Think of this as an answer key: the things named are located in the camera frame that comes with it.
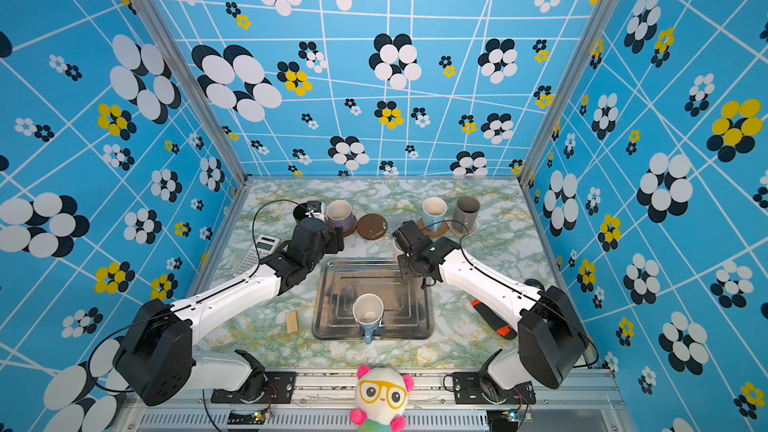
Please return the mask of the purple mug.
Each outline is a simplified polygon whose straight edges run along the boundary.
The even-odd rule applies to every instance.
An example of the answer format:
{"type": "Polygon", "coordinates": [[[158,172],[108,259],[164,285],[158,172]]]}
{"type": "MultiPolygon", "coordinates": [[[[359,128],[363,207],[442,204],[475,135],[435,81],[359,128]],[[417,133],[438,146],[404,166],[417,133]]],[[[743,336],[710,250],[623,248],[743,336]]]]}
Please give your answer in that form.
{"type": "Polygon", "coordinates": [[[326,226],[328,229],[341,227],[341,220],[354,214],[351,204],[346,200],[331,202],[325,211],[326,226]]]}

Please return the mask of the scratched round wooden coaster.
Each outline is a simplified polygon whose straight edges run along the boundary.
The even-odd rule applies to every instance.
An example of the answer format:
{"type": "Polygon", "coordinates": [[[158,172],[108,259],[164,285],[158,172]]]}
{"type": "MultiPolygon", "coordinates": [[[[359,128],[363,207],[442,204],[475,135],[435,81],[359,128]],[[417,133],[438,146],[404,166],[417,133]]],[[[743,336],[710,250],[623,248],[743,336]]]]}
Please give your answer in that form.
{"type": "Polygon", "coordinates": [[[378,240],[387,233],[388,223],[382,215],[370,213],[358,219],[356,230],[365,240],[378,240]]]}

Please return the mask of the black mug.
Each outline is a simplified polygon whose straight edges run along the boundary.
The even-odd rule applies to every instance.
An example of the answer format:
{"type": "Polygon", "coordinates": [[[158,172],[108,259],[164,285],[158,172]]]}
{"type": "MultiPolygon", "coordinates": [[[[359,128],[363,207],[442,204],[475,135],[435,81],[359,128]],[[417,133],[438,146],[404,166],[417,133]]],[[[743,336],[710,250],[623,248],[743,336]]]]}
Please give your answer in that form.
{"type": "Polygon", "coordinates": [[[292,216],[296,223],[300,223],[304,219],[312,218],[314,216],[314,207],[308,202],[299,203],[294,207],[292,216]]]}

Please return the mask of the woven rattan coaster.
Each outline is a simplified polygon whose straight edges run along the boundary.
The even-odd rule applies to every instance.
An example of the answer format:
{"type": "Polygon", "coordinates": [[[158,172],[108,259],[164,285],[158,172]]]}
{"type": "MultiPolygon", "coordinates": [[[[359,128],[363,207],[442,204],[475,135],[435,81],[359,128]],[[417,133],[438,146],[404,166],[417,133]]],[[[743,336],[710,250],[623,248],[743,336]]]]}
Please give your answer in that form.
{"type": "Polygon", "coordinates": [[[450,229],[450,226],[448,225],[448,222],[446,220],[440,220],[430,225],[426,225],[424,223],[424,220],[420,218],[418,220],[417,226],[419,227],[422,233],[424,233],[427,237],[432,239],[436,239],[444,236],[450,229]]]}

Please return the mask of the light blue mug front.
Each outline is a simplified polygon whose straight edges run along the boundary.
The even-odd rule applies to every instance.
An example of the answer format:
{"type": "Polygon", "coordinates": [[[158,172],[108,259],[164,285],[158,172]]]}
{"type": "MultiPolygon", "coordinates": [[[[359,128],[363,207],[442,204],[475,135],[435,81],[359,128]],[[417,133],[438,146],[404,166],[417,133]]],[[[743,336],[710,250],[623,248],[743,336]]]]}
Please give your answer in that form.
{"type": "Polygon", "coordinates": [[[360,295],[353,304],[353,317],[363,331],[367,345],[373,342],[374,334],[381,325],[384,310],[382,299],[372,293],[360,295]]]}

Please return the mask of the light blue mug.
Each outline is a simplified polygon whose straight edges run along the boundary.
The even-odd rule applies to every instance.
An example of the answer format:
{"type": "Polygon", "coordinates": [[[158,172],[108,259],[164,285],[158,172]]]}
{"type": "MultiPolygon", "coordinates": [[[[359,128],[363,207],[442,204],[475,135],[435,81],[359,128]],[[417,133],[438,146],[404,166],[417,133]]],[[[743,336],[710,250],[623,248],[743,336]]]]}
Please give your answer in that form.
{"type": "Polygon", "coordinates": [[[374,334],[381,325],[384,310],[382,299],[372,293],[360,295],[353,304],[353,317],[363,331],[367,345],[373,342],[374,334]]]}
{"type": "Polygon", "coordinates": [[[439,197],[429,197],[422,203],[422,223],[430,232],[437,233],[445,221],[447,203],[439,197]]]}

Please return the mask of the stainless steel cup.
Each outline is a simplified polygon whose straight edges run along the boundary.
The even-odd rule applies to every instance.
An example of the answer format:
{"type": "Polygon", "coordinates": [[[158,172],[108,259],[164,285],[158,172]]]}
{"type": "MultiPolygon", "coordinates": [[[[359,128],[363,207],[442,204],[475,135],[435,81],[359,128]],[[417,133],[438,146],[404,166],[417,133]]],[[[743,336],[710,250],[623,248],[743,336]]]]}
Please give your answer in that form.
{"type": "Polygon", "coordinates": [[[456,201],[452,230],[458,235],[469,235],[475,230],[476,220],[481,209],[481,204],[476,197],[462,196],[456,201]]]}

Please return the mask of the dark round wooden coaster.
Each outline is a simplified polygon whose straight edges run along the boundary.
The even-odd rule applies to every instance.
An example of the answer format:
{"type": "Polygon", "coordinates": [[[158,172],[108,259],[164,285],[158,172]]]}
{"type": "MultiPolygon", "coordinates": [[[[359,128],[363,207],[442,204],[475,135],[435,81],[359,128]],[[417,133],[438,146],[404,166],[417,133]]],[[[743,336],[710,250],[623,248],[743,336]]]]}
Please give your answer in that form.
{"type": "Polygon", "coordinates": [[[354,214],[350,214],[348,217],[341,220],[342,234],[347,237],[355,232],[357,228],[357,218],[354,214]]]}

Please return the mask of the white mug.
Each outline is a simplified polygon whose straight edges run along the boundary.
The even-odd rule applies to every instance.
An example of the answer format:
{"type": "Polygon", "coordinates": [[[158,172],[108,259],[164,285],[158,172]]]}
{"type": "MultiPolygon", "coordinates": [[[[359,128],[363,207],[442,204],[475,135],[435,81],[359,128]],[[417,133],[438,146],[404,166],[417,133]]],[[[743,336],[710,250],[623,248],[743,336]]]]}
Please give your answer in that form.
{"type": "Polygon", "coordinates": [[[393,256],[395,258],[397,258],[400,255],[403,255],[404,251],[401,249],[401,247],[400,247],[399,243],[397,242],[397,240],[396,239],[392,239],[392,243],[393,243],[393,256]]]}

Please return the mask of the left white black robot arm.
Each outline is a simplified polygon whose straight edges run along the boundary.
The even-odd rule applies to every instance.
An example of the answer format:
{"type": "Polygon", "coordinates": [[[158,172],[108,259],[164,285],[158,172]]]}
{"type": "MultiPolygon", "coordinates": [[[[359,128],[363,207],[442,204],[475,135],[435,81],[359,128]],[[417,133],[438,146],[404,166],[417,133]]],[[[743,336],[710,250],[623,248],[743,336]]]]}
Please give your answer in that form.
{"type": "Polygon", "coordinates": [[[166,304],[145,303],[128,327],[113,366],[148,406],[163,404],[188,390],[222,390],[243,402],[261,398],[267,387],[264,366],[249,352],[195,351],[195,345],[221,324],[247,309],[299,285],[327,254],[344,248],[341,228],[317,218],[295,226],[287,245],[217,287],[166,304]]]}

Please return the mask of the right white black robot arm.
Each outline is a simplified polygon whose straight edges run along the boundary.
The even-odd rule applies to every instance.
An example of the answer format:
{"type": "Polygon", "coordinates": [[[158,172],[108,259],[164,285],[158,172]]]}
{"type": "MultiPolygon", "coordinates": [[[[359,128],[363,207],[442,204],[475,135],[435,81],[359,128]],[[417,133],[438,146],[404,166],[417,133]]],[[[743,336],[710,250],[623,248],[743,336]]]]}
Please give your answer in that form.
{"type": "Polygon", "coordinates": [[[428,237],[407,221],[393,232],[402,250],[401,273],[459,288],[490,308],[516,333],[517,347],[500,350],[478,372],[492,403],[528,382],[559,388],[591,345],[567,294],[556,286],[541,290],[482,264],[450,238],[428,237]]]}

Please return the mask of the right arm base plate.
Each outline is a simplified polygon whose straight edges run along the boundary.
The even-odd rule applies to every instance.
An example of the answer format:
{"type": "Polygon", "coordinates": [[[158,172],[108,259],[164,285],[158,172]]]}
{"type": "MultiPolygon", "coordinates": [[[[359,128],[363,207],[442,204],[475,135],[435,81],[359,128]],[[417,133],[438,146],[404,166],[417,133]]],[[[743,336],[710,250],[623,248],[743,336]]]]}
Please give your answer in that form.
{"type": "Polygon", "coordinates": [[[454,400],[459,405],[535,405],[536,394],[531,382],[500,391],[490,397],[483,388],[478,372],[453,372],[451,385],[454,400]]]}

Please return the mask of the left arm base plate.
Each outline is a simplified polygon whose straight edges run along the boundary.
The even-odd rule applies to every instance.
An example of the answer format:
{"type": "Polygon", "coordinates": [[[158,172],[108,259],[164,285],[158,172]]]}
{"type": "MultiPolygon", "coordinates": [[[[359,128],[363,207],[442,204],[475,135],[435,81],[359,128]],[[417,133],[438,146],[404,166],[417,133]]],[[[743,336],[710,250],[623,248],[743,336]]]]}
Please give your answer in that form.
{"type": "Polygon", "coordinates": [[[290,404],[296,389],[296,379],[295,371],[266,371],[259,394],[254,398],[247,398],[239,391],[215,389],[210,401],[214,404],[290,404]]]}

